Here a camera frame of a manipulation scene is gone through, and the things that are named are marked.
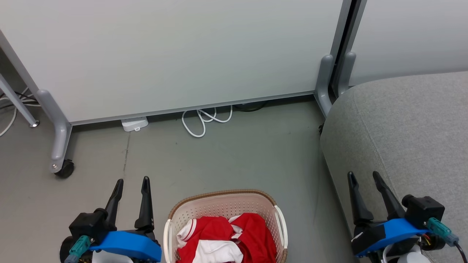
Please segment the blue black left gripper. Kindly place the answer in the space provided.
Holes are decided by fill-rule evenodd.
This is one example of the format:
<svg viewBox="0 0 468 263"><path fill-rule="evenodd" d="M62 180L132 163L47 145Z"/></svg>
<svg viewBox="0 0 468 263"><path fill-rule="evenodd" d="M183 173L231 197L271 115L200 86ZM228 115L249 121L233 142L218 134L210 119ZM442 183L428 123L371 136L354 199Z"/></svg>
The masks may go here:
<svg viewBox="0 0 468 263"><path fill-rule="evenodd" d="M122 198L124 180L117 180L106 205L106 221L116 221L118 204ZM134 227L139 231L154 230L154 214L150 178L144 176L141 186L139 217ZM100 245L91 246L92 263L158 263L162 259L162 248L145 235L125 231L109 232Z"/></svg>

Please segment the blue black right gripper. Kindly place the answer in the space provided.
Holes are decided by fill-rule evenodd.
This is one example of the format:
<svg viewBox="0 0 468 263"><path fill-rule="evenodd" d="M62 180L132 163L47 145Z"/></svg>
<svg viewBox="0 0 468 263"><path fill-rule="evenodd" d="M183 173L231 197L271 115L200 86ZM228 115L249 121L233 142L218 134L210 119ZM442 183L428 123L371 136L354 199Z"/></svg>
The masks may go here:
<svg viewBox="0 0 468 263"><path fill-rule="evenodd" d="M370 252L383 249L415 235L433 232L426 228L415 228L404 219L405 211L389 186L377 171L373 171L372 175L376 188L383 198L389 221L367 228L351 240L352 252L357 258L363 258ZM374 220L373 214L366 208L359 192L358 181L352 171L348 172L347 179L354 225L371 223Z"/></svg>

